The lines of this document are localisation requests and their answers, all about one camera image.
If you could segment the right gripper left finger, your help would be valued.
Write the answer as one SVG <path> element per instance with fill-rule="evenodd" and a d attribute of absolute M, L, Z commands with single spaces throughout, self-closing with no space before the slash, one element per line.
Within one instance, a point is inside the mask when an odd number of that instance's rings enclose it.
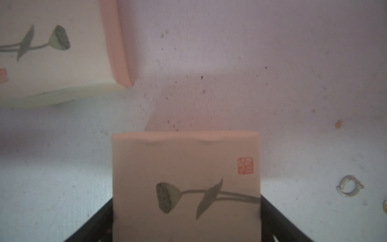
<path fill-rule="evenodd" d="M 65 242 L 112 242 L 113 198 Z"/>

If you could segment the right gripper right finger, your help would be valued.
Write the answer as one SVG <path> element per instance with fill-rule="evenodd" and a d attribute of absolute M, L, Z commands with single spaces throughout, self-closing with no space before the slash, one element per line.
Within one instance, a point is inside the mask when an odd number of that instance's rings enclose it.
<path fill-rule="evenodd" d="M 313 242 L 261 195 L 262 242 Z"/>

